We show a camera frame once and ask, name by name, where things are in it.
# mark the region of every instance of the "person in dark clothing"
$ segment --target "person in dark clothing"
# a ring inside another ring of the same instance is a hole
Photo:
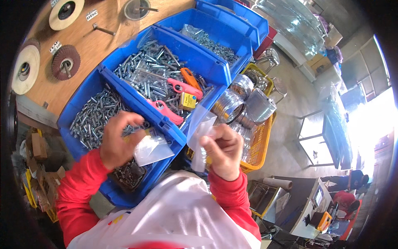
[[[331,181],[336,185],[329,186],[329,192],[341,191],[346,189],[359,189],[369,181],[368,175],[363,175],[361,170],[351,171],[349,176],[326,176],[321,177],[322,182]]]

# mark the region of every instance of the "orange utility knife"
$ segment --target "orange utility knife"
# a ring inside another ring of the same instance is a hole
[[[184,79],[187,81],[187,83],[189,85],[195,87],[196,89],[198,89],[200,91],[202,90],[189,68],[183,67],[180,69],[180,71],[181,71],[182,76],[184,77]]]

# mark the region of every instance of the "person's left hand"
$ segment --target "person's left hand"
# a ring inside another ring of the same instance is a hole
[[[117,116],[109,119],[99,148],[99,156],[106,169],[111,171],[132,159],[134,148],[146,133],[141,129],[123,138],[123,129],[127,125],[142,125],[143,122],[141,115],[125,111],[120,111]]]

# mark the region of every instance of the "person in red shirt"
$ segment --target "person in red shirt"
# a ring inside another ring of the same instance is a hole
[[[361,204],[358,200],[355,199],[355,196],[351,193],[348,193],[344,190],[337,192],[333,197],[334,203],[339,204],[339,210],[346,212],[342,220],[348,220],[353,212],[359,208]]]
[[[212,160],[203,179],[178,171],[168,175],[135,208],[99,219],[89,201],[107,174],[132,159],[143,130],[122,138],[124,127],[144,118],[121,111],[105,126],[102,145],[66,172],[58,187],[57,215],[68,248],[260,248],[259,227],[251,217],[247,176],[240,170],[243,138],[227,125],[214,126],[200,144]]]

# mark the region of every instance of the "sanding disc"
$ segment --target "sanding disc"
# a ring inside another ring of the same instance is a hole
[[[53,30],[62,30],[72,24],[83,10],[84,0],[59,0],[50,13],[49,23]]]
[[[80,67],[80,55],[72,45],[60,47],[53,57],[51,70],[55,78],[59,80],[68,80],[72,78]]]
[[[40,46],[34,39],[28,40],[18,55],[12,78],[12,90],[16,94],[27,93],[35,83],[39,74]]]

